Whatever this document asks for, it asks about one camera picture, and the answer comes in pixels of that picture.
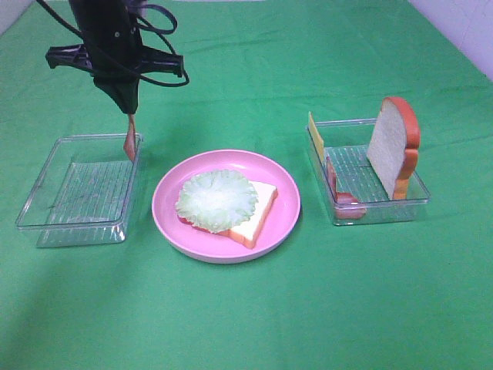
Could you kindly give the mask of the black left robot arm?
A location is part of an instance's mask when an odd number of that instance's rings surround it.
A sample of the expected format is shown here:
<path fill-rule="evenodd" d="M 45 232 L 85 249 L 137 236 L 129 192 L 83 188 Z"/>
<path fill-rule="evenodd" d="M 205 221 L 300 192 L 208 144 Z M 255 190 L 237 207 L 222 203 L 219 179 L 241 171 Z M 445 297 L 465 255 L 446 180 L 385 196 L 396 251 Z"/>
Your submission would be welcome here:
<path fill-rule="evenodd" d="M 138 108 L 139 82 L 162 87 L 189 83 L 183 57 L 167 35 L 178 22 L 161 5 L 147 1 L 70 1 L 77 26 L 70 25 L 46 2 L 39 4 L 81 44 L 53 46 L 45 54 L 49 67 L 68 66 L 88 72 L 96 87 L 125 114 Z"/>

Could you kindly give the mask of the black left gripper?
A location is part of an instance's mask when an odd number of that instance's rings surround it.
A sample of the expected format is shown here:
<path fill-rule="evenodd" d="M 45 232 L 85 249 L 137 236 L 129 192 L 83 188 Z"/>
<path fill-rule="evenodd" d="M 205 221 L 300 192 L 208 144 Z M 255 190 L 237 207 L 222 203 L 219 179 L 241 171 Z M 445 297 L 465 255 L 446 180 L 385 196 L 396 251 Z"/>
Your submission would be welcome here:
<path fill-rule="evenodd" d="M 156 83 L 147 73 L 170 73 L 184 77 L 181 55 L 164 52 L 137 42 L 136 45 L 119 43 L 98 45 L 84 38 L 81 44 L 53 46 L 45 54 L 49 67 L 68 66 L 90 73 L 96 87 L 106 93 L 125 114 L 135 114 L 138 108 L 139 79 Z M 133 77 L 136 79 L 117 79 Z"/>

